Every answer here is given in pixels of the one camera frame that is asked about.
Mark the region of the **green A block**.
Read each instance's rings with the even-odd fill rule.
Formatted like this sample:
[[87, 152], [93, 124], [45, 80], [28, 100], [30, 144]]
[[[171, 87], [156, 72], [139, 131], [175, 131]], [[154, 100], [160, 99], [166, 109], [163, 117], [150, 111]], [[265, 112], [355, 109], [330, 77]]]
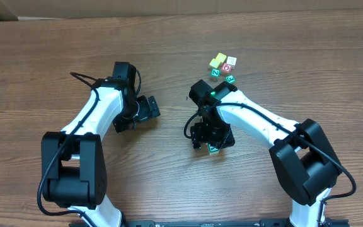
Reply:
[[215, 146], [211, 146], [209, 143], [207, 143], [207, 149], [210, 155], [217, 154], [220, 149], [216, 148]]

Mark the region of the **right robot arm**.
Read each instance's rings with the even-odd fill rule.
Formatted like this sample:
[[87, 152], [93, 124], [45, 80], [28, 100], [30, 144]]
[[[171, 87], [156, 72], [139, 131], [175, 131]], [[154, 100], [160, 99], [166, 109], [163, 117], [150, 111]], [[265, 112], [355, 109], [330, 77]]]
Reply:
[[201, 118], [186, 124], [185, 137], [195, 149], [210, 152], [234, 146], [233, 126], [245, 131], [269, 151], [278, 181], [292, 199], [287, 226], [334, 226], [324, 214], [326, 199], [338, 176], [340, 161], [321, 126], [306, 119], [285, 119], [252, 102], [232, 84], [212, 88], [205, 81], [191, 86], [190, 99]]

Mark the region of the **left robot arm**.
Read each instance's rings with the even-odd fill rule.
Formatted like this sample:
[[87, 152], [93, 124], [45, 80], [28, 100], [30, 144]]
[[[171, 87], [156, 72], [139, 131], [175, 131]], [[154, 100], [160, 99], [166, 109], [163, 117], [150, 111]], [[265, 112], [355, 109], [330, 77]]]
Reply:
[[111, 125], [123, 132], [158, 117], [158, 104], [139, 94], [141, 74], [129, 62], [116, 62], [106, 78], [71, 76], [90, 87], [90, 98], [70, 124], [41, 140], [37, 206], [47, 216], [77, 214], [85, 226], [127, 226], [107, 196], [102, 140]]

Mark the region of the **green E block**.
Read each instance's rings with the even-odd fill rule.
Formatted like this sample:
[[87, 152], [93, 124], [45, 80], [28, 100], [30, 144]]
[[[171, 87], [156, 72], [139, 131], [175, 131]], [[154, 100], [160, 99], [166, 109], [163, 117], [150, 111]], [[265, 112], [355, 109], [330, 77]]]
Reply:
[[235, 79], [235, 77], [234, 77], [232, 74], [230, 74], [230, 75], [226, 76], [226, 77], [225, 77], [225, 80], [226, 80], [226, 82], [228, 82], [228, 83], [230, 83], [230, 84], [233, 84], [233, 83], [235, 83], [235, 82], [236, 82], [236, 79]]

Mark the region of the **green Z block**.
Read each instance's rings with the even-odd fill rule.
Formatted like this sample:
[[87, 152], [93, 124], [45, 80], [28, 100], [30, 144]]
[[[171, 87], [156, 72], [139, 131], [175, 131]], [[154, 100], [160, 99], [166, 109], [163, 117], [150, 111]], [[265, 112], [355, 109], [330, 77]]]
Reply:
[[218, 69], [211, 69], [210, 76], [212, 78], [219, 78], [220, 77], [220, 74], [221, 74], [220, 70], [218, 70]]

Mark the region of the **red letter block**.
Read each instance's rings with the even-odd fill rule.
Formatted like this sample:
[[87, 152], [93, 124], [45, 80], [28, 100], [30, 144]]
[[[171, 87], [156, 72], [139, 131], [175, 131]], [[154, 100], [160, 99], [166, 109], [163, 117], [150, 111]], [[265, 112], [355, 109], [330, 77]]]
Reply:
[[224, 63], [221, 66], [220, 71], [221, 71], [221, 74], [224, 75], [224, 76], [230, 75], [231, 74], [231, 71], [232, 71], [232, 66], [229, 65], [229, 64]]

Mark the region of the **yellow block front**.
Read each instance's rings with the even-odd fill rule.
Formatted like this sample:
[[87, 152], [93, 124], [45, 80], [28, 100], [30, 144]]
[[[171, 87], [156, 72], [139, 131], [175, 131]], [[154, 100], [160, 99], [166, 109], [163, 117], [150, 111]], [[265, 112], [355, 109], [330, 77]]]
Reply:
[[209, 63], [209, 69], [218, 69], [221, 64], [222, 62], [218, 59], [212, 59]]

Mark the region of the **yellow block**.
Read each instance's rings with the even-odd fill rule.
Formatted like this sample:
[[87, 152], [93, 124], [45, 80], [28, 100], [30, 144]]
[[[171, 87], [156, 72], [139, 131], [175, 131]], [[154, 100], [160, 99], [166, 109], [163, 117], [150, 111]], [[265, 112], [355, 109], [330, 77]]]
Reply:
[[212, 59], [209, 63], [209, 69], [218, 69], [221, 64], [222, 62], [218, 59]]
[[227, 59], [227, 55], [219, 52], [216, 56], [216, 60], [218, 60], [221, 64], [225, 63], [225, 60]]

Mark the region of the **white block with letters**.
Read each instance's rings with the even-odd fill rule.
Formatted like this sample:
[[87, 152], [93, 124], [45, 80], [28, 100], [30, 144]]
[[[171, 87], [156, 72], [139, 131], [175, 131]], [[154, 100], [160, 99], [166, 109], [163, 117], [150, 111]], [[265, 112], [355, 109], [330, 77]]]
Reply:
[[236, 57], [227, 56], [226, 64], [228, 64], [229, 66], [231, 66], [231, 69], [234, 70], [234, 68], [236, 67], [236, 61], [237, 61], [237, 58]]

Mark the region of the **yellow block rear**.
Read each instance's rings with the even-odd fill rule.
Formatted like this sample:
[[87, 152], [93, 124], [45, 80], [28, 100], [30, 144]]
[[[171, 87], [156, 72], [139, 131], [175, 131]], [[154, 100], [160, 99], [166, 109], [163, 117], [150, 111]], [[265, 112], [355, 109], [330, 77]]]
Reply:
[[218, 60], [221, 64], [225, 63], [225, 60], [227, 59], [227, 55], [219, 52], [216, 56], [216, 60]]

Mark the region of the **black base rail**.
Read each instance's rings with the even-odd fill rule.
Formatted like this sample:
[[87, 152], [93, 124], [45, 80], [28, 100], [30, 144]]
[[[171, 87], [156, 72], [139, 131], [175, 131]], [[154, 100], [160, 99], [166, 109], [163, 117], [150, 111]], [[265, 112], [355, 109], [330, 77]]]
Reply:
[[[68, 224], [70, 227], [86, 227], [87, 224], [77, 222]], [[126, 226], [130, 227], [285, 227], [288, 219], [261, 219], [259, 221], [223, 221], [223, 222], [155, 222], [155, 221], [128, 221]], [[322, 226], [326, 227], [349, 227], [347, 219], [326, 218]]]

